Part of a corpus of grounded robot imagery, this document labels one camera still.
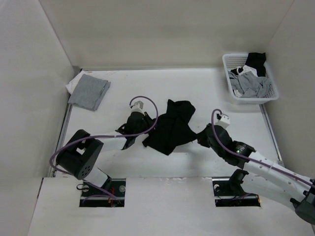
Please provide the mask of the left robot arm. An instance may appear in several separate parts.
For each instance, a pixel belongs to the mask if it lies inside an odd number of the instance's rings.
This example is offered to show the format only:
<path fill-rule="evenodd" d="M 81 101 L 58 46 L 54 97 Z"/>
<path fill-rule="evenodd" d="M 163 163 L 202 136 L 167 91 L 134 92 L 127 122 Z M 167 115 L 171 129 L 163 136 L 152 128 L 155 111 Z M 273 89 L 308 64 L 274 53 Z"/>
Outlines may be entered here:
<path fill-rule="evenodd" d="M 83 129 L 78 130 L 69 143 L 81 140 L 59 152 L 56 164 L 78 180 L 86 180 L 94 191 L 105 196 L 110 192 L 111 177 L 95 166 L 101 152 L 125 150 L 131 147 L 140 134 L 147 133 L 155 124 L 147 113 L 131 112 L 127 122 L 115 132 L 109 134 L 111 138 L 92 138 Z"/>

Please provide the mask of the white tank top in basket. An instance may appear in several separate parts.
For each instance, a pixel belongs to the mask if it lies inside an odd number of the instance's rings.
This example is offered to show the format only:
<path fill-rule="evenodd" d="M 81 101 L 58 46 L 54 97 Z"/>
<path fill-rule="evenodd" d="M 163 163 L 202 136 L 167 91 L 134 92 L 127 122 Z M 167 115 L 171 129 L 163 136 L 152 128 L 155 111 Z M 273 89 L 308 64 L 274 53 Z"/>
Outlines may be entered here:
<path fill-rule="evenodd" d="M 256 69 L 244 65 L 231 70 L 230 82 L 234 95 L 238 98 L 245 95 L 245 97 L 252 97 L 257 90 L 255 79 L 257 78 Z"/>

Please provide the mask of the black tank top in basket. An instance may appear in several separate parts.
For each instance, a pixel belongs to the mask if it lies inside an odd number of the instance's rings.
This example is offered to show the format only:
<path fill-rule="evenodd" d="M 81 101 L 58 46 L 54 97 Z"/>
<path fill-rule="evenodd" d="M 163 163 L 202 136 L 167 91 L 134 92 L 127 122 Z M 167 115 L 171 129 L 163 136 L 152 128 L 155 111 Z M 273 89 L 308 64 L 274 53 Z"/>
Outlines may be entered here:
<path fill-rule="evenodd" d="M 248 53 L 245 65 L 256 69 L 258 77 L 266 76 L 266 53 Z"/>

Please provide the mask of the folded grey tank top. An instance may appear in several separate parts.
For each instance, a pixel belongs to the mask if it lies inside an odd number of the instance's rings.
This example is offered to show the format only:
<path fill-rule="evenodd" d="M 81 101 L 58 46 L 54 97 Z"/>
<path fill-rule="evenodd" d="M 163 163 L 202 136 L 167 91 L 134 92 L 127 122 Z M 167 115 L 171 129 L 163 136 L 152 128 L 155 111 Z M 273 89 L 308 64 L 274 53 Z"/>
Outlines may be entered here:
<path fill-rule="evenodd" d="M 111 82 L 108 80 L 83 74 L 76 84 L 68 104 L 96 111 L 110 86 Z"/>

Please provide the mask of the black tank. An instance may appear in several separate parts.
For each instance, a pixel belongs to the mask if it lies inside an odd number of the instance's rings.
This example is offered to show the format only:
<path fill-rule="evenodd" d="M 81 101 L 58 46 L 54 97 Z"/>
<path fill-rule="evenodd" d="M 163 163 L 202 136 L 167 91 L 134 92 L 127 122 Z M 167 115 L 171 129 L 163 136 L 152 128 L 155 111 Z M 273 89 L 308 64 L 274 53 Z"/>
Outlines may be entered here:
<path fill-rule="evenodd" d="M 248 53 L 245 65 L 256 69 L 258 77 L 266 76 L 266 53 Z"/>
<path fill-rule="evenodd" d="M 177 146 L 196 140 L 197 134 L 189 127 L 195 107 L 189 101 L 167 101 L 166 113 L 157 119 L 155 128 L 142 142 L 164 155 L 170 155 Z"/>

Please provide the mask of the grey tank top in basket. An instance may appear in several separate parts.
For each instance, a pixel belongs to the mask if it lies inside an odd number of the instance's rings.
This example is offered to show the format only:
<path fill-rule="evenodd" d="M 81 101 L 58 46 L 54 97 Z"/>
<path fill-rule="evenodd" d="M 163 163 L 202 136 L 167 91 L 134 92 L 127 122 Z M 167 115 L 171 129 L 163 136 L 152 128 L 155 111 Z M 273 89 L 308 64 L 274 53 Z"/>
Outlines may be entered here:
<path fill-rule="evenodd" d="M 229 71 L 228 74 L 232 92 L 239 98 L 264 98 L 272 85 L 268 77 L 257 77 L 252 72 L 235 75 Z"/>

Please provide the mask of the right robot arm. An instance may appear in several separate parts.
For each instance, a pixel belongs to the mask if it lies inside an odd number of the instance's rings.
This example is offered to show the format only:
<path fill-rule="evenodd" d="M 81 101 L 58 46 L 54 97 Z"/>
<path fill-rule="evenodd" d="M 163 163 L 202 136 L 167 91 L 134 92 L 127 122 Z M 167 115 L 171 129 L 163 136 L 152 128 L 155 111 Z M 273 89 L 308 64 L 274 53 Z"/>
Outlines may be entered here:
<path fill-rule="evenodd" d="M 237 167 L 228 189 L 233 194 L 257 194 L 286 206 L 304 221 L 315 223 L 315 181 L 267 159 L 253 147 L 234 141 L 219 125 L 208 124 L 197 142 L 211 148 L 229 165 Z"/>

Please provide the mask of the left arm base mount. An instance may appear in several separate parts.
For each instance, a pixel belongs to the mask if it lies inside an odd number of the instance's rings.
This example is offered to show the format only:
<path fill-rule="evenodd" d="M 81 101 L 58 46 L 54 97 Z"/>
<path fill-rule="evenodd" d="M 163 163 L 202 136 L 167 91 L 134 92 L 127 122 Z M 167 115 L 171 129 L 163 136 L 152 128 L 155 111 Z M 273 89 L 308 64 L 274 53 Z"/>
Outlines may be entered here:
<path fill-rule="evenodd" d="M 124 207 L 126 195 L 126 179 L 115 178 L 106 185 L 108 195 L 90 184 L 83 182 L 76 186 L 80 191 L 79 207 Z"/>

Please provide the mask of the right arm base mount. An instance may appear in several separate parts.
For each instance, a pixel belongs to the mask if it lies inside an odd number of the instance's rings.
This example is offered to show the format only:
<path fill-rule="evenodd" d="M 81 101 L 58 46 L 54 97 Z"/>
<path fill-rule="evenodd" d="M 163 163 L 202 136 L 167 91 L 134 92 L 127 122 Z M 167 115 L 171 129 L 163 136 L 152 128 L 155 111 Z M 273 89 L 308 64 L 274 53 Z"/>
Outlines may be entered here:
<path fill-rule="evenodd" d="M 257 194 L 247 193 L 241 187 L 249 173 L 237 169 L 230 177 L 212 178 L 216 207 L 260 207 Z"/>

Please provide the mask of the white plastic laundry basket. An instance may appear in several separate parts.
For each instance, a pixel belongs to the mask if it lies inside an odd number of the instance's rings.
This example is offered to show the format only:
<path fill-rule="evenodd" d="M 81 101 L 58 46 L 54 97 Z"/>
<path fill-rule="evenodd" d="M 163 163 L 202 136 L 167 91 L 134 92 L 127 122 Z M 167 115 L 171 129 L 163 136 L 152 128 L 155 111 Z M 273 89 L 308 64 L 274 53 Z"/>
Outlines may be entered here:
<path fill-rule="evenodd" d="M 234 104 L 264 104 L 279 98 L 266 53 L 225 54 L 222 62 Z"/>

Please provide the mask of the folded white tank top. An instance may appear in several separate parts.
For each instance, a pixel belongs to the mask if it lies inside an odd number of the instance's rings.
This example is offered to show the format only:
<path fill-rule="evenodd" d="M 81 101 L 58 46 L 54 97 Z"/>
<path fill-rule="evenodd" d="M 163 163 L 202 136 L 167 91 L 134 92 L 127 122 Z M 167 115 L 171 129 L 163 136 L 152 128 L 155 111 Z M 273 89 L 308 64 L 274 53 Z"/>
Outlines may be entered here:
<path fill-rule="evenodd" d="M 83 74 L 78 74 L 75 76 L 65 87 L 69 94 L 73 94 L 77 84 L 79 83 Z"/>

